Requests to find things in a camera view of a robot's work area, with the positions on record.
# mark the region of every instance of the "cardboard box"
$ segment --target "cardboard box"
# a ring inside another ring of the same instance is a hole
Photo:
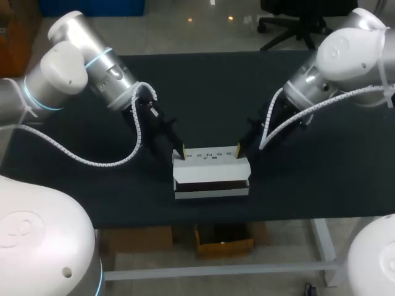
[[[248,223],[248,228],[252,238],[254,239],[255,246],[270,245],[265,221],[250,222]]]
[[[237,239],[228,241],[216,241],[220,239],[220,237],[217,238],[216,235],[221,235],[221,233],[214,233],[214,230],[213,234],[209,235],[210,238],[207,238],[207,230],[210,228],[215,229],[215,227],[218,226],[195,226],[196,249],[200,259],[240,257],[247,255],[253,250],[254,239],[249,233],[246,225],[229,225],[230,231],[235,230],[235,237],[237,237]]]
[[[155,226],[130,229],[103,229],[101,239],[110,253],[133,253],[153,250],[169,250],[173,247],[171,226]]]
[[[0,14],[14,15],[30,43],[34,42],[43,19],[38,0],[0,0]]]
[[[0,15],[0,77],[25,73],[31,56],[31,42],[14,15]]]
[[[173,152],[176,199],[248,195],[251,167],[236,158],[236,146],[185,149],[185,160]]]

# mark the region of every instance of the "box lid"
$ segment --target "box lid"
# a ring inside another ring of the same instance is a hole
[[[185,160],[173,151],[173,177],[180,183],[246,181],[251,167],[236,158],[236,146],[185,149]]]

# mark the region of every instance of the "gray floor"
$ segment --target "gray floor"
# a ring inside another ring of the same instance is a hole
[[[360,6],[373,10],[375,0],[360,0]],[[382,14],[387,25],[394,24],[395,3]],[[257,19],[270,14],[261,11],[259,0],[147,0],[143,17],[91,18],[92,25],[120,55],[173,54],[181,52],[257,51],[281,28],[269,26],[268,33],[256,32]],[[335,27],[341,17],[328,18]],[[46,18],[33,46],[29,68],[49,49],[46,33],[55,19]],[[322,38],[314,36],[319,43]],[[302,42],[290,39],[276,49],[305,49]],[[0,132],[0,162],[9,133]],[[355,225],[355,219],[328,220],[336,248]],[[176,246],[171,252],[119,254],[117,270],[176,266],[217,265],[258,262],[297,262],[317,259],[310,226],[306,221],[268,223],[272,245],[252,255],[232,260],[196,261],[194,250]],[[116,282],[108,286],[109,295],[275,295],[301,296],[306,281],[319,286],[321,296],[349,296],[347,284],[325,288],[320,273],[260,274],[242,276],[191,277],[181,279]]]
[[[329,219],[328,227],[339,250],[357,219]],[[251,255],[226,260],[197,260],[191,245],[176,245],[171,251],[118,254],[115,269],[171,268],[202,265],[248,263],[290,263],[318,260],[309,221],[271,221],[267,223],[271,245],[259,247]],[[126,295],[268,295],[302,296],[305,282],[319,288],[319,296],[351,296],[347,283],[326,288],[320,272],[251,274],[234,276],[181,277],[111,282],[111,296]]]

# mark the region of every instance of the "blue container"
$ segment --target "blue container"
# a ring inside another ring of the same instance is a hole
[[[87,17],[137,17],[144,14],[145,0],[39,0],[44,17],[60,17],[79,10]]]

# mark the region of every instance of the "blue led ring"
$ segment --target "blue led ring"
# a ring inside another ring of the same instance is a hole
[[[99,54],[98,56],[96,56],[93,60],[91,60],[89,63],[87,63],[85,65],[85,69],[89,68],[89,66],[91,66],[93,63],[95,63],[95,61],[97,61],[98,59],[100,59],[104,54],[107,54],[108,52],[110,52],[112,50],[111,47],[107,47],[101,54]]]
[[[44,104],[42,104],[42,103],[40,103],[39,101],[37,101],[37,100],[30,94],[30,91],[29,91],[28,88],[27,88],[27,85],[26,85],[26,76],[25,76],[25,79],[23,80],[23,88],[25,89],[25,93],[26,93],[26,95],[28,96],[28,98],[31,99],[31,100],[33,101],[33,103],[35,103],[36,105],[40,106],[41,108],[44,108],[44,109],[49,110],[49,111],[60,111],[60,110],[63,109],[63,108],[51,108],[51,107],[45,106]]]

